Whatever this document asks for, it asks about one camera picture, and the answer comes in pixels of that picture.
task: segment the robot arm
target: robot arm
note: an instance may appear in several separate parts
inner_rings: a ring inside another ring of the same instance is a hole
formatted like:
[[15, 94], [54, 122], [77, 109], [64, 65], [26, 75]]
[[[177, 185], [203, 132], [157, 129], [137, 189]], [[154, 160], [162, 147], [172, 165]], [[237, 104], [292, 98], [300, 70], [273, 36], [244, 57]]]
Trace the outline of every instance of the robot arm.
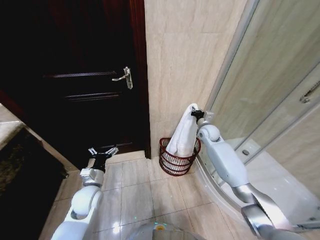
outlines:
[[118, 152], [117, 147], [98, 153], [89, 149], [95, 158], [92, 168], [81, 170], [83, 188], [77, 191], [64, 221], [55, 230], [52, 240], [90, 240], [102, 200], [101, 186], [104, 181], [106, 160]]
[[251, 204], [243, 207], [241, 213], [253, 234], [266, 240], [304, 239], [291, 232], [293, 227], [277, 204], [250, 184], [245, 165], [224, 141], [219, 129], [210, 124], [213, 113], [194, 110], [191, 115], [196, 117], [197, 137], [206, 146], [218, 175], [241, 201]]

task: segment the white towel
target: white towel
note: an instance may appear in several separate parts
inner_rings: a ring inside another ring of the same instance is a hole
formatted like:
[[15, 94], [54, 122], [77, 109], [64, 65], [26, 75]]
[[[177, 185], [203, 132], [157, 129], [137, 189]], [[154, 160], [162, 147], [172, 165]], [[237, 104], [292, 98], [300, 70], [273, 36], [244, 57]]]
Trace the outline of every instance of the white towel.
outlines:
[[196, 143], [197, 123], [191, 116], [193, 107], [198, 110], [198, 105], [190, 104], [183, 113], [174, 134], [166, 146], [166, 151], [177, 157], [189, 157], [192, 155]]

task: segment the beige tiled floor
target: beige tiled floor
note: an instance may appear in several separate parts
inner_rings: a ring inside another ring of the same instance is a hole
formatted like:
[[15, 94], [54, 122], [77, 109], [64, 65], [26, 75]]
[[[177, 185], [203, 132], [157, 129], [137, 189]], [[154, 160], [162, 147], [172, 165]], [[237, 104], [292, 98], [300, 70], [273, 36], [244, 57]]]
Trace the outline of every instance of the beige tiled floor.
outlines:
[[[108, 164], [92, 239], [126, 240], [134, 229], [154, 221], [174, 224], [207, 240], [256, 239], [247, 226], [235, 222], [210, 200], [196, 170], [192, 167], [190, 173], [172, 177], [163, 172], [158, 159]], [[69, 210], [71, 197], [80, 188], [79, 172], [63, 181], [41, 240], [51, 238]]]

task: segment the door lever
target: door lever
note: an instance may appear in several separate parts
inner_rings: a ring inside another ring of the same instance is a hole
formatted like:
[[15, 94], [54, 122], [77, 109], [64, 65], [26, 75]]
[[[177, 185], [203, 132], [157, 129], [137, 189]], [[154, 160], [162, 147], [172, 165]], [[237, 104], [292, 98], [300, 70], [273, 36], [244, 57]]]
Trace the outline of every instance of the door lever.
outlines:
[[134, 87], [134, 85], [132, 83], [130, 68], [128, 68], [126, 66], [123, 70], [124, 70], [124, 75], [122, 77], [119, 77], [119, 78], [112, 78], [112, 81], [117, 82], [117, 81], [120, 81], [122, 79], [126, 79], [126, 85], [128, 86], [128, 89], [131, 90]]

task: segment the wicker basket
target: wicker basket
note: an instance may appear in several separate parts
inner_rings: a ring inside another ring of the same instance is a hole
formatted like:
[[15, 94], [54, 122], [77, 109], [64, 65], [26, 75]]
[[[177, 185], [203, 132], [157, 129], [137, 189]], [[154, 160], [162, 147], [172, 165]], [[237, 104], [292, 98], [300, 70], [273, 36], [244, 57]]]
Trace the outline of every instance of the wicker basket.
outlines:
[[201, 149], [201, 142], [197, 138], [195, 141], [193, 154], [192, 156], [187, 157], [179, 157], [170, 154], [166, 151], [166, 147], [169, 144], [171, 138], [161, 138], [160, 143], [160, 157], [159, 164], [160, 167], [167, 173], [172, 176], [181, 176], [186, 174], [190, 168], [194, 160], [196, 159], [197, 154]]

